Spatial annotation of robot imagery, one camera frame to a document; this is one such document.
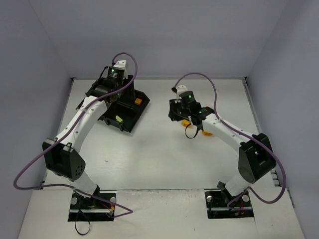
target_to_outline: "gray wall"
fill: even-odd
[[[0,238],[17,238],[31,191],[16,174],[57,133],[70,81],[56,49],[27,0],[0,1]],[[43,160],[20,185],[39,185]]]
[[[30,0],[68,72],[131,52],[139,77],[247,76],[287,0]]]
[[[307,239],[318,239],[319,1],[290,0],[248,79]]]

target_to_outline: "metal bolt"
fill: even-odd
[[[212,196],[209,195],[209,196],[206,197],[206,201],[207,201],[208,203],[210,203],[211,200],[213,200],[213,197],[212,197]]]
[[[71,204],[75,205],[78,202],[78,199],[76,197],[71,199]]]
[[[247,195],[243,195],[241,198],[244,202],[249,202],[249,197]]]
[[[116,203],[116,198],[115,198],[115,197],[111,197],[111,198],[110,198],[110,202],[111,202],[111,203]]]

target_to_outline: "white table surface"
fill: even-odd
[[[266,188],[261,195],[270,199],[279,191]],[[251,196],[255,218],[212,220],[201,189],[119,191],[118,203],[134,213],[113,222],[92,222],[85,237],[67,221],[71,197],[69,190],[34,191],[19,239],[304,239],[287,192],[272,205]],[[77,225],[80,232],[88,229],[86,222]]]
[[[92,222],[85,238],[304,239],[287,192],[273,205],[263,204],[251,194],[254,218],[207,218],[203,189],[215,188],[219,180],[227,182],[237,170],[238,156],[216,137],[199,134],[196,139],[187,139],[184,127],[170,121],[168,100],[174,97],[170,91],[174,82],[136,81],[136,89],[144,91],[151,103],[131,134],[103,122],[96,123],[88,134],[80,152],[87,173],[101,189],[119,190],[118,203],[134,213],[114,222]],[[257,133],[242,82],[214,82],[219,113],[233,124]],[[62,127],[72,119],[92,83],[74,82]],[[213,91],[205,80],[183,83],[202,105],[212,105]],[[58,182],[64,181],[49,172],[45,183]],[[253,187],[267,200],[275,198],[281,189],[274,187],[270,174]],[[71,196],[70,190],[57,188],[34,191],[19,239],[83,238],[75,232],[74,223],[67,221]],[[87,227],[87,223],[78,223],[82,232]]]
[[[94,80],[75,80],[61,127],[76,113],[76,107]],[[136,80],[135,88],[146,93],[151,102],[132,133],[97,122],[86,137],[80,155],[85,171],[103,190],[205,189],[216,188],[237,172],[238,155],[223,141],[201,133],[187,139],[180,122],[168,118],[170,90],[176,80]],[[246,131],[257,128],[241,80],[214,80],[218,112]],[[202,106],[213,105],[213,88],[207,80],[183,80]],[[45,184],[65,183],[48,172]],[[270,174],[254,184],[257,191],[273,188]]]

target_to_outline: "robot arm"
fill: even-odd
[[[168,116],[172,121],[189,120],[197,127],[197,130],[213,133],[238,153],[238,173],[226,184],[220,182],[217,185],[219,189],[226,191],[232,197],[237,196],[276,166],[276,161],[270,154],[253,141],[226,127],[220,121],[221,119],[216,117],[214,110],[210,107],[202,107],[195,100],[193,92],[185,86],[178,86],[176,99],[169,101]],[[231,123],[227,123],[238,131],[244,132]],[[271,149],[270,142],[263,133],[259,135],[245,133]]]
[[[101,101],[96,101],[88,109],[86,107],[99,96],[123,87],[127,77],[126,61],[118,61],[115,65],[109,67],[107,78],[100,77],[92,85],[92,88],[86,94],[87,96],[79,105],[78,112],[68,126],[54,140],[47,138],[42,144],[43,150],[54,144],[69,131],[82,112],[85,111],[84,116],[71,133],[44,155],[47,169],[58,176],[66,178],[70,185],[85,193],[98,196],[100,189],[85,172],[85,161],[79,155],[82,143],[93,125],[107,111],[109,106],[121,97],[121,94],[115,94]]]

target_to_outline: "orange component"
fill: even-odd
[[[141,105],[141,103],[142,103],[142,100],[141,100],[141,99],[139,99],[139,98],[136,98],[136,100],[135,100],[135,105],[140,106],[140,105]]]
[[[204,130],[202,131],[202,134],[205,136],[212,136],[213,135],[212,133],[204,131]]]
[[[181,122],[181,125],[184,126],[184,127],[187,127],[189,125],[189,121],[183,119],[182,122]]]

